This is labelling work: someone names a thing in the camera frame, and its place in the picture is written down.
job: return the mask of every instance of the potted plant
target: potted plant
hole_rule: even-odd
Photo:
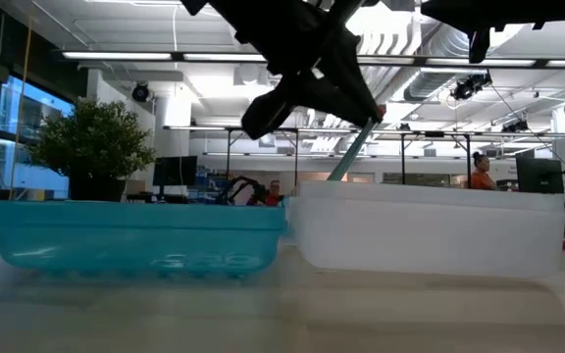
[[[69,117],[44,120],[30,161],[69,177],[73,200],[120,201],[125,177],[154,162],[137,117],[123,102],[79,99]]]

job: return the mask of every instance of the orange shirt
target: orange shirt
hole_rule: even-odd
[[[472,173],[472,188],[478,190],[494,190],[495,185],[487,173]]]

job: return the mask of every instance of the plant pot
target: plant pot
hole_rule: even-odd
[[[87,176],[69,177],[70,198],[77,201],[121,202],[125,188],[125,180]]]

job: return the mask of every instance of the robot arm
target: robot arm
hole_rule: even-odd
[[[244,184],[242,184],[237,191],[235,191],[231,196],[229,196],[229,193],[231,192],[232,188],[240,181],[244,181]],[[226,186],[224,191],[222,191],[219,194],[219,196],[217,196],[217,198],[215,199],[215,203],[218,205],[229,205],[229,204],[233,205],[234,197],[236,197],[236,195],[248,185],[252,186],[252,189],[254,189],[254,194],[252,195],[251,199],[265,202],[265,199],[267,198],[267,189],[265,188],[265,186],[261,185],[260,183],[258,183],[258,181],[251,179],[249,177],[238,176],[233,180],[231,180],[231,182],[229,182],[228,186]]]

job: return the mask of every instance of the blue stick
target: blue stick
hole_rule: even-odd
[[[359,151],[361,151],[361,147],[363,147],[363,143],[368,138],[370,132],[372,132],[372,129],[374,128],[375,125],[376,123],[374,123],[373,121],[368,121],[368,124],[365,125],[365,127],[363,127],[361,133],[359,133],[359,135],[354,140],[354,142],[352,142],[350,148],[343,155],[341,161],[339,161],[339,164],[337,164],[337,166],[334,167],[334,170],[329,176],[328,180],[341,181],[341,179],[346,174],[346,172],[348,172],[348,168],[350,168],[352,162],[354,162],[354,159],[359,154]]]

